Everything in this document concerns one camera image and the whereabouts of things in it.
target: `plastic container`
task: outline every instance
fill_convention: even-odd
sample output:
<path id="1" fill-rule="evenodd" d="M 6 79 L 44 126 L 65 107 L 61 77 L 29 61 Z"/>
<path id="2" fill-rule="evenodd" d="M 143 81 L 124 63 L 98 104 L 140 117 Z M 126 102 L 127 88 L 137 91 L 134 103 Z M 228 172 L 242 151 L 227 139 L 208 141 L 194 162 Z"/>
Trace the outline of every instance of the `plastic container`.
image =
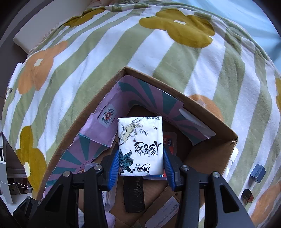
<path id="1" fill-rule="evenodd" d="M 175 132 L 163 132 L 163 144 L 168 144 L 168 147 L 173 155 L 176 155 L 177 136 Z M 162 175 L 143 176 L 146 180 L 167 180 L 166 173 Z"/>
<path id="2" fill-rule="evenodd" d="M 85 172 L 88 171 L 90 168 L 93 166 L 98 165 L 98 163 L 90 163 L 85 165 Z M 115 203 L 115 195 L 116 195 L 116 186 L 117 186 L 117 181 L 115 185 L 112 187 L 110 191 L 102 191 L 102 197 L 103 197 L 103 206 L 105 208 L 105 211 L 109 212 L 111 208 L 114 206 Z"/>

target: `white sticker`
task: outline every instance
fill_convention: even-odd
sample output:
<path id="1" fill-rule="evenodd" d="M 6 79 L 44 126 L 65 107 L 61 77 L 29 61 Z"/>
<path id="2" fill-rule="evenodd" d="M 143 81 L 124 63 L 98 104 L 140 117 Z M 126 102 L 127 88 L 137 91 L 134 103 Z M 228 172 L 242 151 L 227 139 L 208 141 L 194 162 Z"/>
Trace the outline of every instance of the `white sticker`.
<path id="1" fill-rule="evenodd" d="M 116 115 L 116 109 L 112 104 L 109 104 L 101 113 L 99 123 L 108 128 Z"/>
<path id="2" fill-rule="evenodd" d="M 146 228 L 161 228 L 178 213 L 179 202 L 172 196 L 154 216 L 145 223 Z"/>
<path id="3" fill-rule="evenodd" d="M 105 192 L 105 191 L 101 191 L 101 194 L 102 194 L 102 196 L 103 196 L 103 206 L 105 207 L 106 192 Z"/>

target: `blue fabric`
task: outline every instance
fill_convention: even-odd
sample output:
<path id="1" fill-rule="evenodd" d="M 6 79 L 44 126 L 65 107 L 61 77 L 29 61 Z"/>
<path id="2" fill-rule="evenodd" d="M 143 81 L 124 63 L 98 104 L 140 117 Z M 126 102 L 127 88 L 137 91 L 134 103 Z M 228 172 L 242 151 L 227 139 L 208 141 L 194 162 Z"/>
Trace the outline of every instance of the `blue fabric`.
<path id="1" fill-rule="evenodd" d="M 281 38 L 271 21 L 252 0 L 174 0 L 228 18 L 248 31 L 281 71 Z"/>

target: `metal bolt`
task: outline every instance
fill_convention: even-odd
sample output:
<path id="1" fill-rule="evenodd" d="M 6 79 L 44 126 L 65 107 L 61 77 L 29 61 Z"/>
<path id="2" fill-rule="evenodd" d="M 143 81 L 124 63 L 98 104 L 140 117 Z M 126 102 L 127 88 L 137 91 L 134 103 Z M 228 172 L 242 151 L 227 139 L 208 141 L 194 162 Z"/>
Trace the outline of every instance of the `metal bolt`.
<path id="1" fill-rule="evenodd" d="M 220 174 L 218 172 L 213 172 L 213 176 L 218 178 L 220 176 Z"/>
<path id="2" fill-rule="evenodd" d="M 70 176 L 70 171 L 64 171 L 62 175 L 64 177 L 69 177 Z"/>
<path id="3" fill-rule="evenodd" d="M 103 167 L 102 167 L 101 165 L 95 165 L 95 166 L 94 166 L 94 169 L 95 169 L 95 170 L 101 170 L 102 168 L 103 168 Z"/>
<path id="4" fill-rule="evenodd" d="M 189 166 L 188 165 L 182 165 L 181 168 L 184 171 L 188 171 L 189 170 Z"/>

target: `striped blanket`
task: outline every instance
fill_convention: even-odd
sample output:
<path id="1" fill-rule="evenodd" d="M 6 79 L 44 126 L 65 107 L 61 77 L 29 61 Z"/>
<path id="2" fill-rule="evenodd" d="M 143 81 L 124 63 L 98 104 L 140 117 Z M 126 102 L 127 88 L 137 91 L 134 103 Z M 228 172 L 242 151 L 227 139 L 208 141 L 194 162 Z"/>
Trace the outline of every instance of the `striped blanket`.
<path id="1" fill-rule="evenodd" d="M 264 226 L 281 204 L 280 74 L 239 25 L 180 3 L 88 9 L 27 58 L 2 123 L 34 190 L 79 113 L 124 66 L 196 100 L 237 133 L 238 155 L 224 177 L 239 197 L 251 189 L 245 207 Z M 260 184 L 249 179 L 256 164 L 266 170 Z"/>

